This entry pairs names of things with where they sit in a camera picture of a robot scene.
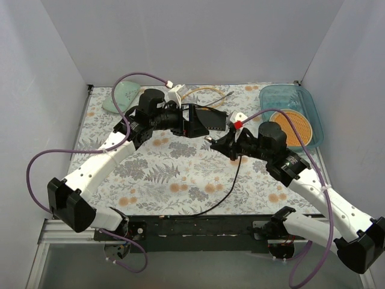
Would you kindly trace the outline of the black network switch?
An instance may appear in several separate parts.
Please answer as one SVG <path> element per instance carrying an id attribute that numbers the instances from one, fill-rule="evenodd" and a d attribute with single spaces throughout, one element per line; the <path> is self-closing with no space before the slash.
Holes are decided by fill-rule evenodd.
<path id="1" fill-rule="evenodd" d="M 227 114 L 217 110 L 196 109 L 199 121 L 208 129 L 214 131 L 226 130 Z"/>

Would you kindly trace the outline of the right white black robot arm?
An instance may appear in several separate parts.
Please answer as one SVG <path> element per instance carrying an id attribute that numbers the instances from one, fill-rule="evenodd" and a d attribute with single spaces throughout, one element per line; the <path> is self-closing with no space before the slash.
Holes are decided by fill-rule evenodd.
<path id="1" fill-rule="evenodd" d="M 288 149 L 286 134 L 277 123 L 261 124 L 257 137 L 246 128 L 240 132 L 231 128 L 218 140 L 206 140 L 211 149 L 232 161 L 240 156 L 266 161 L 270 176 L 302 196 L 329 221 L 325 224 L 284 207 L 257 230 L 258 234 L 282 240 L 290 235 L 306 238 L 329 248 L 358 274 L 365 273 L 384 252 L 384 217 L 371 217 L 322 184 L 316 170 Z"/>

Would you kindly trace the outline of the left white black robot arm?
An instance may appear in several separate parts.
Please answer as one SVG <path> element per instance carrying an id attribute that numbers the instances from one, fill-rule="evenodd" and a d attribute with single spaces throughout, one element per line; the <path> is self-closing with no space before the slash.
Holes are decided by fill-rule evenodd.
<path id="1" fill-rule="evenodd" d="M 196 138 L 209 134 L 197 115 L 194 104 L 179 100 L 165 101 L 165 94 L 146 89 L 138 105 L 125 114 L 127 123 L 114 127 L 99 154 L 92 155 L 77 170 L 63 179 L 48 183 L 49 207 L 53 215 L 75 232 L 89 227 L 106 229 L 116 241 L 128 233 L 128 218 L 114 208 L 96 208 L 89 200 L 104 179 L 128 156 L 132 155 L 154 131 L 169 130 L 176 136 Z"/>

